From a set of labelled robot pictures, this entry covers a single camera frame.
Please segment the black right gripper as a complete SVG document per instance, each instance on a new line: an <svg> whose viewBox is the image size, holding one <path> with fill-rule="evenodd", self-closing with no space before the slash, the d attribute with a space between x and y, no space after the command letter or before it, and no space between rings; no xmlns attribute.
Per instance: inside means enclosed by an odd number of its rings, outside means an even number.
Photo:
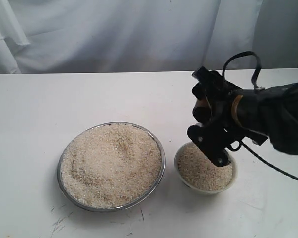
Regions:
<svg viewBox="0 0 298 238"><path fill-rule="evenodd" d="M211 108L210 122L199 126L192 125L187 129L191 141L216 167L230 164L225 148L238 151L243 139L241 128L234 122L231 108L234 99L233 91L237 89L214 70L201 67L192 73L198 83L192 93L198 99L205 99Z"/></svg>

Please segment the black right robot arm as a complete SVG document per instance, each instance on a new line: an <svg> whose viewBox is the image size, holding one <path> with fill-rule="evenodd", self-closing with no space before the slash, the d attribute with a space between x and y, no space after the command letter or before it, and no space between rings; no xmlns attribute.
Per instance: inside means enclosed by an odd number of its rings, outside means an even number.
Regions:
<svg viewBox="0 0 298 238"><path fill-rule="evenodd" d="M279 152L298 155L298 83L242 89L216 71L193 72L192 93L207 104L193 110L198 124L188 137L217 167L229 161L225 149L244 138L261 145L270 141Z"/></svg>

